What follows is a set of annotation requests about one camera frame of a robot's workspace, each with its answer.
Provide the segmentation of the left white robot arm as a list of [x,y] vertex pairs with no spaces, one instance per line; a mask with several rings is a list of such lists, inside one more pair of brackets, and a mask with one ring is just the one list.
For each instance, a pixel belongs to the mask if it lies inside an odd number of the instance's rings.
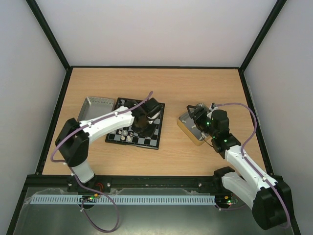
[[81,121],[68,119],[55,141],[53,154],[60,152],[61,162],[80,183],[86,184],[95,177],[88,162],[89,147],[93,142],[107,134],[117,136],[119,130],[127,128],[133,133],[129,142],[148,140],[148,145],[157,148],[163,111],[164,104],[155,98],[143,101],[125,99],[117,109],[99,117]]

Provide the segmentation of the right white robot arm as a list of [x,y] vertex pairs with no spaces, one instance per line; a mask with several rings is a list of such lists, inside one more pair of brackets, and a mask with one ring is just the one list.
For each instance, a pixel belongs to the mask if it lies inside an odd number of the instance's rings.
[[215,171],[214,188],[238,196],[263,230],[289,228],[293,214],[291,188],[281,176],[270,176],[255,163],[245,151],[245,144],[230,132],[227,112],[219,107],[214,103],[208,110],[199,105],[186,107],[197,129],[211,137],[215,152],[233,166]]

